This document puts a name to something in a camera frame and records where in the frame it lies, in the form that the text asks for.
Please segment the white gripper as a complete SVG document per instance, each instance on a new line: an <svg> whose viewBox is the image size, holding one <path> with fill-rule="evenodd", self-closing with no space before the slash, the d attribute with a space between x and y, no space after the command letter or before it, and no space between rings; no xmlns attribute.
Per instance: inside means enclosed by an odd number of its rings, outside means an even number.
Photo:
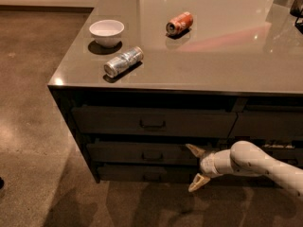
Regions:
<svg viewBox="0 0 303 227"><path fill-rule="evenodd" d="M200 169L205 175L197 173L194 177L192 183L188 187L189 192L194 192L207 184L210 181L210 178L220 177L221 174L215 166L215 151L205 151L192 144L186 144L186 147L196 158L200 158Z"/></svg>

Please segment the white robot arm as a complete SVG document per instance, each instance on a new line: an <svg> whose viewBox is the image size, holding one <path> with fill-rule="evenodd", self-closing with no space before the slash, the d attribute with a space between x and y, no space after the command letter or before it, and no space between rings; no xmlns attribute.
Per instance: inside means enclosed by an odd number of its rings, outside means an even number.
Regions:
<svg viewBox="0 0 303 227"><path fill-rule="evenodd" d="M283 163L248 141L238 141L230 149L209 151L186 144L199 159L200 172L188 187L194 192L223 175L265 176L289 193L303 200L303 170Z"/></svg>

